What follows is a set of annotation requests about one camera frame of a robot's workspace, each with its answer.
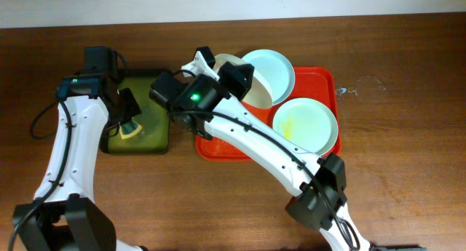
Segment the green and yellow sponge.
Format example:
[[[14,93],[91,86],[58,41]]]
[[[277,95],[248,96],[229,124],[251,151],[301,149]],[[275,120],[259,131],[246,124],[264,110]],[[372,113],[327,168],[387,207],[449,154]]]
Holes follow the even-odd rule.
[[[119,128],[121,139],[126,140],[136,136],[142,130],[142,126],[135,120],[122,124]]]

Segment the white plate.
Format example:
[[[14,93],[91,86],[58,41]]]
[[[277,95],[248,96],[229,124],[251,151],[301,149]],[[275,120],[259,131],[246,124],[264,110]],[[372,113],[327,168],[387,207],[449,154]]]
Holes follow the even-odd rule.
[[[218,54],[215,56],[216,64],[213,67],[215,73],[219,72],[220,67],[230,62],[232,65],[244,65],[248,62],[243,59],[229,54]],[[252,85],[248,93],[244,96],[242,101],[248,105],[256,108],[268,109],[273,104],[273,90],[269,82],[262,76],[262,74],[254,68]]]

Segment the light blue plate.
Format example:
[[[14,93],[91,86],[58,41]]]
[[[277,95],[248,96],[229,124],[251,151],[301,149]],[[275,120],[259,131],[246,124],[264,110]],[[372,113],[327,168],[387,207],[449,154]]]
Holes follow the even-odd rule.
[[[284,55],[270,49],[257,49],[242,59],[252,64],[270,86],[272,105],[278,105],[288,98],[296,77],[291,62]]]

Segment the light green plate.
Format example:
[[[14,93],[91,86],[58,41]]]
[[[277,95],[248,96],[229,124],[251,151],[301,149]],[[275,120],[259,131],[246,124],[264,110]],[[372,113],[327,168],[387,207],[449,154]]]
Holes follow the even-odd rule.
[[[330,108],[304,97],[281,105],[272,128],[298,147],[321,156],[332,151],[339,136],[339,125]]]

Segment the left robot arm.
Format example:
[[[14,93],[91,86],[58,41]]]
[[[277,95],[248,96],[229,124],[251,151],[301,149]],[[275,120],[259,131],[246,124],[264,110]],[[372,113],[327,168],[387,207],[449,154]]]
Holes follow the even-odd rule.
[[[108,47],[87,47],[84,68],[63,78],[55,92],[58,127],[44,178],[30,204],[15,207],[10,250],[139,250],[117,238],[94,200],[100,140],[140,114],[130,91],[118,89],[123,57]]]

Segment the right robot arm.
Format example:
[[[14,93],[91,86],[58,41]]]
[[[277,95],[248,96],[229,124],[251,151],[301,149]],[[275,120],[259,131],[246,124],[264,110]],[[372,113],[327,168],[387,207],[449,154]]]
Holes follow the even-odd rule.
[[[229,143],[270,172],[292,196],[286,212],[319,231],[332,250],[372,250],[349,214],[344,161],[336,154],[321,157],[294,145],[241,103],[252,86],[251,64],[217,66],[205,46],[197,48],[180,72],[192,82],[183,83],[164,71],[149,91],[174,122],[201,138]]]

